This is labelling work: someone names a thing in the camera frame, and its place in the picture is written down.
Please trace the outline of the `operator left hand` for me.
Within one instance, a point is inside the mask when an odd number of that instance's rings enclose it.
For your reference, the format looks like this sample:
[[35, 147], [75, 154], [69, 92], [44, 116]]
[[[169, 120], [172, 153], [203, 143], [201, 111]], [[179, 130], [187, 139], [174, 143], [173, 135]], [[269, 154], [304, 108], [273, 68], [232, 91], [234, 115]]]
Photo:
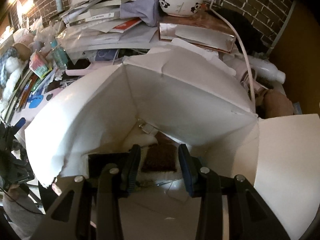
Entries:
[[22, 198], [26, 198], [29, 194], [29, 187], [25, 184], [12, 184], [8, 191], [5, 191], [5, 195], [11, 202], [18, 201]]

